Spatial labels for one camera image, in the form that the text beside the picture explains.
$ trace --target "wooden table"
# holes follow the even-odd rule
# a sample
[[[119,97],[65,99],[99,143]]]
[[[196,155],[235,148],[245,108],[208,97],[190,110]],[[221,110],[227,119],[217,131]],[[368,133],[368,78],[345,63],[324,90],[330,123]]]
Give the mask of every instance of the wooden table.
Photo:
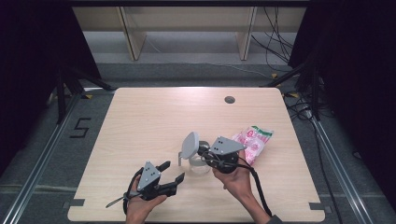
[[[227,104],[226,96],[235,102]],[[177,153],[191,131],[212,144],[219,135],[231,138],[251,125],[275,131],[254,163],[272,212],[284,221],[322,221],[324,212],[309,206],[320,200],[279,90],[207,87],[118,89],[75,196],[84,204],[71,206],[69,219],[125,220],[122,202],[106,205],[127,190],[146,161],[154,165],[171,161],[160,183],[186,172],[184,182],[177,195],[156,207],[147,221],[252,221],[211,172],[196,175],[188,161],[177,166]]]

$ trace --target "black cable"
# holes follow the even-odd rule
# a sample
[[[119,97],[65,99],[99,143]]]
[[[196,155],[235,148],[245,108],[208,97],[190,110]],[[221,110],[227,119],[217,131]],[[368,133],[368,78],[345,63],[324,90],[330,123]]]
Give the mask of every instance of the black cable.
[[[291,92],[296,92],[296,91],[288,91],[288,92],[284,92],[284,95],[287,95],[288,93]],[[301,99],[298,100],[294,105],[288,105],[285,101],[285,105],[287,109],[292,110],[295,114],[290,115],[291,120],[294,120],[296,117],[299,117],[299,119],[301,119],[301,112],[304,112],[303,110],[298,111],[297,109],[297,105],[306,105],[306,107],[304,108],[304,110],[310,110],[310,103],[309,102],[302,102]],[[330,108],[330,105],[328,103],[318,103],[318,112],[320,115],[327,117],[327,118],[335,118],[335,115],[330,112],[331,114],[328,113],[324,113],[322,110],[327,110]]]
[[[271,44],[271,39],[272,39],[272,37],[270,38],[270,41],[268,41],[268,45],[267,45],[267,47],[265,48],[265,61],[267,62],[267,65],[268,65],[271,69],[273,69],[273,70],[275,70],[275,71],[279,71],[279,72],[289,72],[289,71],[285,71],[285,70],[281,70],[281,69],[274,68],[273,66],[271,66],[271,64],[268,63],[268,49],[269,49],[270,44]]]
[[[303,103],[303,102],[299,103],[300,101],[301,101],[301,99],[298,100],[297,103],[296,103],[295,105],[288,105],[288,104],[286,104],[286,102],[285,102],[286,108],[287,108],[287,109],[290,109],[290,110],[292,110],[292,111],[294,111],[294,113],[295,113],[295,114],[293,114],[293,115],[290,115],[290,117],[292,118],[292,120],[294,120],[295,118],[298,118],[298,119],[300,119],[300,120],[310,120],[310,119],[312,119],[312,116],[311,116],[311,117],[308,117],[308,116],[306,116],[305,114],[303,114],[303,112],[305,112],[306,110],[310,110],[309,104]],[[299,110],[299,109],[297,108],[297,105],[305,105],[305,107],[304,107],[303,109],[300,109],[300,110]]]
[[[286,45],[286,47],[289,47],[289,48],[291,48],[291,49],[293,48],[293,45],[288,45],[288,44],[286,44],[286,43],[283,43],[283,44]]]
[[[263,9],[264,9],[265,15],[266,15],[266,17],[267,17],[268,21],[270,22],[271,27],[273,29],[273,32],[272,32],[272,34],[270,36],[270,42],[271,42],[272,39],[274,39],[273,38],[274,34],[276,34],[277,41],[279,42],[279,46],[280,46],[280,48],[281,48],[281,50],[283,52],[283,55],[284,55],[285,58],[287,58],[286,54],[289,55],[289,52],[286,50],[285,45],[287,45],[288,47],[292,48],[292,44],[290,44],[288,41],[286,41],[279,33],[279,26],[277,24],[277,16],[278,16],[279,7],[275,7],[275,15],[276,15],[275,16],[275,23],[272,23],[272,20],[270,19],[266,8],[264,7]]]
[[[296,105],[292,105],[292,106],[288,106],[287,105],[287,108],[295,107],[292,110],[293,111],[294,111],[294,109],[297,110],[297,114],[300,115],[301,111],[297,109],[297,105],[303,105],[303,104],[306,104],[306,103],[302,102],[302,99],[300,99],[300,100],[297,101]],[[321,170],[323,178],[325,180],[325,183],[326,183],[327,189],[329,191],[330,197],[332,198],[332,203],[334,204],[334,209],[335,209],[335,212],[337,214],[338,221],[339,221],[340,224],[342,224],[343,220],[341,219],[341,215],[340,215],[340,211],[338,209],[337,202],[335,201],[334,195],[332,194],[332,188],[330,186],[329,180],[328,180],[326,172],[324,170],[323,159],[322,159],[321,149],[320,149],[320,142],[319,142],[319,138],[318,138],[318,130],[317,130],[314,122],[312,121],[313,116],[311,115],[310,118],[308,116],[306,116],[306,115],[301,115],[301,116],[303,117],[302,120],[308,120],[310,122],[310,124],[312,125],[313,129],[314,129],[314,135],[315,135],[315,140],[316,140],[317,149],[318,149],[318,159],[319,159],[320,170]]]
[[[259,45],[260,47],[269,50],[271,53],[275,54],[278,58],[280,58],[283,62],[287,63],[288,59],[283,57],[281,54],[279,54],[278,52],[274,51],[273,49],[268,49],[267,47],[264,46],[264,44],[262,44],[260,41],[258,41],[256,39],[256,37],[254,37],[254,35],[251,36]]]

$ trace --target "black clamp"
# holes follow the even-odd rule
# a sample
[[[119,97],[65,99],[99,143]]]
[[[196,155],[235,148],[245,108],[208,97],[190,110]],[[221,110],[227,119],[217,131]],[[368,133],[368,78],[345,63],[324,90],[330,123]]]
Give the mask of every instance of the black clamp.
[[[128,210],[128,202],[134,197],[139,196],[145,201],[150,201],[160,195],[166,195],[168,197],[176,195],[177,186],[184,180],[184,173],[176,177],[174,182],[164,185],[159,184],[162,171],[166,170],[170,164],[170,161],[166,161],[160,166],[154,166],[150,161],[147,161],[145,167],[140,168],[134,174],[129,187],[123,196],[114,202],[109,203],[106,207],[109,207],[123,199],[123,211],[126,215]],[[133,191],[132,185],[139,175],[141,175],[139,183],[137,184],[136,191]]]

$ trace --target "sleeve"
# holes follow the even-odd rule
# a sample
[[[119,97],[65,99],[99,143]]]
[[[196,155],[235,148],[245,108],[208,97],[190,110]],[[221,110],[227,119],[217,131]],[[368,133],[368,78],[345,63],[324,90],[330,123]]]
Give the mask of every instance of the sleeve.
[[[267,222],[267,224],[282,224],[283,221],[280,220],[279,217],[277,217],[276,215],[273,215],[271,220],[269,222]]]

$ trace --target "electrical cable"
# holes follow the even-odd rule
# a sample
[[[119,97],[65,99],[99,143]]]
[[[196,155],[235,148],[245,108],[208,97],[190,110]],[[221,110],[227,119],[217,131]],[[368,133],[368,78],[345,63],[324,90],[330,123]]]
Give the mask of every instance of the electrical cable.
[[[286,50],[285,45],[288,46],[288,47],[290,47],[290,48],[292,48],[292,44],[290,44],[289,42],[287,42],[287,41],[281,36],[281,34],[279,33],[279,26],[278,26],[278,24],[277,24],[278,11],[279,11],[279,7],[275,7],[275,23],[272,23],[272,20],[271,20],[271,18],[269,17],[266,8],[264,7],[265,15],[266,15],[266,17],[267,17],[268,21],[270,22],[271,27],[272,27],[272,29],[273,29],[273,32],[272,32],[272,34],[271,34],[271,36],[270,36],[270,42],[271,42],[271,40],[274,39],[273,36],[274,36],[274,34],[275,34],[275,35],[277,36],[277,41],[279,42],[279,45],[280,45],[281,50],[282,50],[282,52],[283,52],[283,54],[284,54],[284,57],[286,58],[285,52],[286,52],[286,54],[288,54],[288,55],[289,55],[289,52]]]
[[[279,71],[279,72],[289,72],[289,71],[285,71],[285,70],[281,70],[281,69],[274,68],[271,64],[268,63],[268,49],[269,49],[269,47],[270,47],[271,40],[273,39],[273,35],[274,35],[274,32],[271,34],[270,41],[268,41],[267,47],[265,48],[265,61],[267,62],[268,66],[269,66],[271,69],[275,70],[275,71]]]
[[[287,47],[291,48],[291,49],[293,48],[293,45],[288,45],[287,43],[283,43],[283,44],[286,45]]]
[[[295,93],[295,92],[296,91],[288,91],[288,92],[283,92],[283,94],[286,96],[289,93]],[[292,118],[292,120],[294,120],[296,117],[300,117],[300,119],[302,119],[301,116],[299,116],[299,112],[297,111],[298,105],[306,105],[306,107],[303,110],[307,110],[307,109],[310,110],[309,103],[302,102],[301,99],[298,100],[294,105],[288,105],[286,102],[285,102],[285,105],[287,106],[287,109],[291,109],[295,112],[295,114],[290,116]],[[318,103],[318,112],[320,115],[327,117],[327,118],[335,118],[335,115],[332,112],[328,111],[329,108],[330,108],[330,105],[328,103]]]
[[[256,39],[256,37],[254,37],[254,35],[251,36],[262,48],[264,49],[268,49],[267,47],[264,46],[264,44],[262,44],[260,41],[258,41]],[[274,51],[273,49],[268,49],[271,53],[275,54],[278,58],[280,58],[283,62],[287,63],[288,59],[283,57],[281,54],[279,54],[278,52]]]
[[[148,38],[146,38],[146,41],[148,41],[148,43],[149,43],[157,52],[163,53],[163,52],[160,51],[157,47],[155,47],[155,46],[151,43],[151,41],[150,41]],[[198,63],[186,63],[186,62],[171,62],[171,61],[168,61],[168,60],[164,60],[164,61],[169,62],[169,63],[198,64]],[[274,80],[274,78],[272,78],[272,77],[270,77],[270,76],[267,76],[267,75],[265,75],[265,74],[263,74],[263,73],[261,73],[261,72],[252,71],[252,70],[246,70],[246,69],[242,69],[242,68],[238,68],[238,67],[236,67],[236,66],[234,66],[234,65],[231,65],[231,64],[223,64],[223,63],[203,63],[203,64],[210,64],[210,65],[215,65],[215,66],[231,67],[231,68],[233,68],[233,69],[236,69],[236,70],[239,70],[239,71],[242,71],[242,72],[258,74],[258,75],[261,75],[261,76],[263,76],[263,77],[265,77],[265,78]]]
[[[297,109],[297,105],[303,105],[303,104],[305,104],[303,110],[298,110]],[[314,135],[315,135],[315,140],[316,140],[317,149],[318,149],[318,159],[319,159],[320,171],[322,172],[322,175],[323,175],[323,178],[325,180],[327,189],[328,189],[329,194],[330,194],[330,196],[332,198],[332,203],[334,205],[334,209],[335,209],[335,212],[337,214],[338,221],[339,221],[340,224],[342,224],[343,220],[341,219],[341,215],[340,215],[340,211],[338,209],[337,202],[336,202],[336,200],[334,198],[334,195],[332,193],[332,188],[331,188],[330,183],[329,183],[329,179],[327,178],[326,172],[324,170],[323,159],[322,159],[322,155],[321,155],[320,141],[319,141],[319,137],[318,137],[318,130],[316,129],[315,124],[312,121],[313,116],[311,115],[310,117],[308,117],[307,115],[302,115],[301,114],[302,111],[310,110],[310,108],[309,109],[307,109],[307,108],[309,108],[309,104],[305,103],[305,102],[302,102],[302,99],[299,99],[297,101],[296,105],[292,105],[292,106],[287,105],[287,109],[291,109],[294,112],[297,111],[296,114],[298,114],[299,116],[303,117],[302,120],[308,120],[310,122],[310,124],[312,125],[313,129],[314,129]]]

